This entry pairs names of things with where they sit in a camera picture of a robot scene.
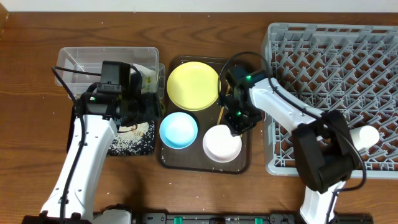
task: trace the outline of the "clear plastic container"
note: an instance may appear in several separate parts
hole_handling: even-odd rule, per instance
[[[104,60],[125,62],[142,70],[142,93],[159,93],[159,51],[155,47],[65,47],[60,50],[57,66],[84,72],[101,73]],[[154,71],[149,75],[145,68]],[[58,73],[68,85],[72,93],[79,97],[94,82],[99,82],[100,77],[82,75],[59,70]]]

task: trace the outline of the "dish rack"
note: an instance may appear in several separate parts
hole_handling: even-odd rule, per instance
[[[262,43],[286,90],[313,107],[342,112],[350,129],[367,124],[379,131],[379,142],[361,152],[374,179],[398,179],[397,51],[398,27],[390,26],[274,23]],[[267,171],[298,175],[290,134],[269,115],[264,129]],[[362,178],[362,171],[352,177]]]

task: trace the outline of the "bowl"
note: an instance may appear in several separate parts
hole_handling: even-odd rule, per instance
[[[211,106],[218,97],[218,74],[209,65],[187,62],[179,65],[167,80],[167,94],[179,108],[199,111]]]
[[[191,145],[198,135],[197,122],[183,112],[166,116],[159,128],[163,143],[172,149],[183,149]]]
[[[232,136],[227,125],[213,126],[203,138],[203,150],[215,162],[231,162],[237,158],[241,149],[241,137]]]

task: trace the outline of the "wood grain surface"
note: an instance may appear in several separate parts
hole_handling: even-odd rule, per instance
[[[10,13],[0,41],[0,223],[39,214],[66,157],[72,102],[50,69],[62,47],[152,46],[168,66],[178,55],[260,52],[272,22],[398,26],[398,14]],[[95,210],[126,203],[137,212],[296,212],[305,186],[298,177],[266,172],[261,130],[259,123],[251,167],[242,175],[165,169],[155,156],[108,157]],[[397,191],[396,180],[368,180],[363,189],[342,193],[336,211],[395,223]]]

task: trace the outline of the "white bowl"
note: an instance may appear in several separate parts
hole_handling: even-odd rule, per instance
[[[241,148],[241,137],[232,136],[227,125],[210,128],[203,138],[203,150],[215,162],[231,162],[239,155]]]

